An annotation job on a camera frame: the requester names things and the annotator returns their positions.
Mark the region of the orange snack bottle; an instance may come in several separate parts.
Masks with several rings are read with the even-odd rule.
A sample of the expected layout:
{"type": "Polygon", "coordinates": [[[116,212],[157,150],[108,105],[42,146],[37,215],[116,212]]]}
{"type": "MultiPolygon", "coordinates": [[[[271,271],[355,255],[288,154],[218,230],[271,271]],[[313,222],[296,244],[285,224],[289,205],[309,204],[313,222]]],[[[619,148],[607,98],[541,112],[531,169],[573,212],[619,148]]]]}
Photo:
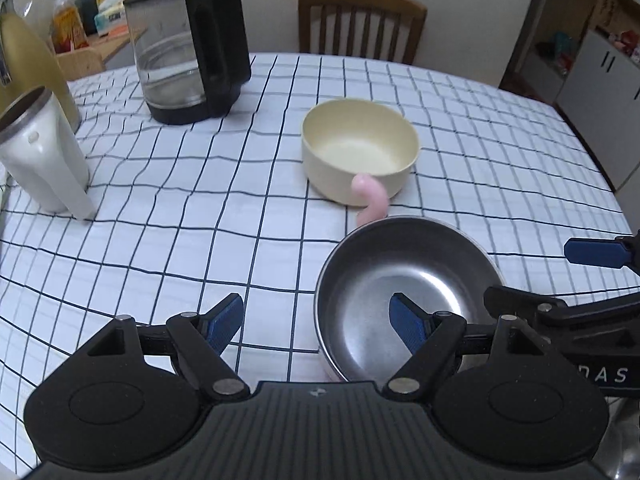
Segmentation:
{"type": "Polygon", "coordinates": [[[52,30],[52,41],[56,53],[67,53],[89,47],[84,25],[74,0],[55,0],[52,30]]]}

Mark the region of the wooden chair behind table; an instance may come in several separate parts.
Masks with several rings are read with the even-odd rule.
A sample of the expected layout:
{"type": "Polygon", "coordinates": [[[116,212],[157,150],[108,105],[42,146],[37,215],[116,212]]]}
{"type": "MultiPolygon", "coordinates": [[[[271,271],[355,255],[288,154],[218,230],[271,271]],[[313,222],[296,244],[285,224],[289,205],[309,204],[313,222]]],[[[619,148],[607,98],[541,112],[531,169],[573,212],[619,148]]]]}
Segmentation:
{"type": "Polygon", "coordinates": [[[297,17],[300,52],[411,65],[427,7],[416,0],[297,0],[297,17]]]}

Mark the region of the cream bowl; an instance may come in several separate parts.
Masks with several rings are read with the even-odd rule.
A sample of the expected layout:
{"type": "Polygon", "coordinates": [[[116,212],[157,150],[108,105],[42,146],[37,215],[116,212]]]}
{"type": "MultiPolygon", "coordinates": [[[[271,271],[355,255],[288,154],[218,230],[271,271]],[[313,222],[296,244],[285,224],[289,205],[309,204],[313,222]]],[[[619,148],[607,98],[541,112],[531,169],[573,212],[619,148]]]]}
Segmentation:
{"type": "Polygon", "coordinates": [[[420,152],[416,129],[389,107],[336,99],[313,107],[300,128],[303,170],[310,185],[332,202],[363,207],[352,192],[358,174],[375,178],[389,198],[408,181],[420,152]]]}

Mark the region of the gold thermos jug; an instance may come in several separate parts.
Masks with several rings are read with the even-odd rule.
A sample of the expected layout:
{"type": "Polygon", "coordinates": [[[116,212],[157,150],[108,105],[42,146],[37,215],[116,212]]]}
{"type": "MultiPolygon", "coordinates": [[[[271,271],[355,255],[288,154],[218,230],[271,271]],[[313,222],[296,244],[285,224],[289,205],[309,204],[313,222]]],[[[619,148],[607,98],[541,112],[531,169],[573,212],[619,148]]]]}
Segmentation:
{"type": "Polygon", "coordinates": [[[81,124],[78,106],[54,54],[15,11],[14,0],[1,0],[1,111],[40,86],[55,94],[76,132],[81,124]]]}

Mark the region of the glass electric kettle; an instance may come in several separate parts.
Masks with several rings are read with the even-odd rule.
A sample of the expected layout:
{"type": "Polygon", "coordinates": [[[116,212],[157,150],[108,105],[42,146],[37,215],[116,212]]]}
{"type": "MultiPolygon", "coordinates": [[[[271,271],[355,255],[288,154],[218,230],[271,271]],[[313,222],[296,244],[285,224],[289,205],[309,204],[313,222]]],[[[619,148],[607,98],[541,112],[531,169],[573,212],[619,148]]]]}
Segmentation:
{"type": "Polygon", "coordinates": [[[228,114],[250,80],[242,0],[124,0],[143,99],[165,125],[228,114]]]}

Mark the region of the small steel bowl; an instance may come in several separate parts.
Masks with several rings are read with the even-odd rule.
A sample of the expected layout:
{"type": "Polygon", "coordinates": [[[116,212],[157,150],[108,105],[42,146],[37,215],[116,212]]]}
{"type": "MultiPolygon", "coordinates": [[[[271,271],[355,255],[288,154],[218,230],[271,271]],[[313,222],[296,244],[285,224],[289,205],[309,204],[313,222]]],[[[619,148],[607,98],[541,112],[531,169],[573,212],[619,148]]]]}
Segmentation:
{"type": "Polygon", "coordinates": [[[390,324],[401,292],[427,313],[489,324],[488,287],[502,274],[483,248],[449,224],[393,216],[352,231],[330,253],[314,292],[321,362],[337,382],[383,385],[410,356],[390,324]]]}

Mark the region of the pink kids plate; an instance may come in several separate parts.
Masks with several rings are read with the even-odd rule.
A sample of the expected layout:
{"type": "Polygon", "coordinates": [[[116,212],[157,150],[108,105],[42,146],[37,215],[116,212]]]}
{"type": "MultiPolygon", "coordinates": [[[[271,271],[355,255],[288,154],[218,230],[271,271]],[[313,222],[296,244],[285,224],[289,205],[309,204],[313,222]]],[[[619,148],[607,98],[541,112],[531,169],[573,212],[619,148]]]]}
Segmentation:
{"type": "Polygon", "coordinates": [[[388,214],[390,201],[384,185],[370,174],[356,174],[350,185],[352,194],[364,201],[364,208],[356,217],[358,228],[368,223],[384,219],[388,214]]]}

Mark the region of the white cabinet unit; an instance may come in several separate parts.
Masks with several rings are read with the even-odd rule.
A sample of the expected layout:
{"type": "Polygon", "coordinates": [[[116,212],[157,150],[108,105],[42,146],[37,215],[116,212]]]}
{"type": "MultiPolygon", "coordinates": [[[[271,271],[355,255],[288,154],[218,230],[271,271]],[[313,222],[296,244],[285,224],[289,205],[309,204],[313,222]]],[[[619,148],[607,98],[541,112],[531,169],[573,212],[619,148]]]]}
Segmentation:
{"type": "Polygon", "coordinates": [[[639,166],[639,0],[542,0],[520,75],[620,190],[639,166]]]}

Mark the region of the dark organizer box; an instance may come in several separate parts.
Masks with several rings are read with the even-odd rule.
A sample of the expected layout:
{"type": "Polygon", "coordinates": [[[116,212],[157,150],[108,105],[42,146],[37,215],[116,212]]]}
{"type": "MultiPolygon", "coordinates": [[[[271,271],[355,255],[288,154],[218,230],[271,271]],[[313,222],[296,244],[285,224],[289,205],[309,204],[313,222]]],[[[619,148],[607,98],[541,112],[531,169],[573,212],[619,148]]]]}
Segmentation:
{"type": "Polygon", "coordinates": [[[85,33],[88,36],[96,35],[96,25],[94,24],[94,17],[101,10],[114,6],[122,0],[76,0],[76,6],[80,14],[82,24],[84,25],[85,33]]]}

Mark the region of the tissue box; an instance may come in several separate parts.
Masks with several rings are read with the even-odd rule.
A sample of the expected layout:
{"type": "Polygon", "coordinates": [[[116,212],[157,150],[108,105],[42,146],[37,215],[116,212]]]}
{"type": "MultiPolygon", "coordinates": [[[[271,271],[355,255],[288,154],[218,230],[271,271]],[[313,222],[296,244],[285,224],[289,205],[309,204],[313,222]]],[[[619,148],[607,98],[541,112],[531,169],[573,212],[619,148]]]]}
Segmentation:
{"type": "Polygon", "coordinates": [[[96,33],[99,37],[126,34],[126,32],[128,32],[128,24],[122,1],[96,14],[94,24],[96,25],[96,33]]]}

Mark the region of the checkered tablecloth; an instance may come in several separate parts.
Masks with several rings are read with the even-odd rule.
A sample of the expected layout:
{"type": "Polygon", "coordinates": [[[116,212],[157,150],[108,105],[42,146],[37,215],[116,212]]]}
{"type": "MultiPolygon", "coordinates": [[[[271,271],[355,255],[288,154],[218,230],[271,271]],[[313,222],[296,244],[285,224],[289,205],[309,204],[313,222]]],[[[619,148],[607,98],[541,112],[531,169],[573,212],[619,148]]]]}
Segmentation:
{"type": "Polygon", "coordinates": [[[24,404],[113,316],[160,324],[236,292],[246,321],[224,356],[250,384],[325,377],[312,294],[355,211],[324,200],[302,168],[311,107],[348,96],[397,110],[421,151],[393,214],[455,226],[506,284],[569,304],[634,292],[636,274],[574,266],[571,237],[629,232],[620,206],[556,111],[479,82],[337,56],[256,54],[231,113],[185,126],[152,119],[134,68],[72,85],[91,171],[91,222],[42,211],[16,184],[1,209],[1,460],[37,457],[24,404]]]}

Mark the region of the wooden side shelf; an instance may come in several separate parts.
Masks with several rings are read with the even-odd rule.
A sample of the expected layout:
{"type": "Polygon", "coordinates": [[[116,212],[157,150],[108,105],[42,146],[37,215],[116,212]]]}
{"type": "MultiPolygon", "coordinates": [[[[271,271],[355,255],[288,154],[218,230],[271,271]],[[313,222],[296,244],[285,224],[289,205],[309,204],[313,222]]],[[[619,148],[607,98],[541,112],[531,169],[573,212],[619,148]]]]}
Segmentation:
{"type": "Polygon", "coordinates": [[[88,44],[86,48],[55,55],[67,81],[134,65],[134,45],[128,28],[116,30],[115,35],[91,35],[88,44]]]}

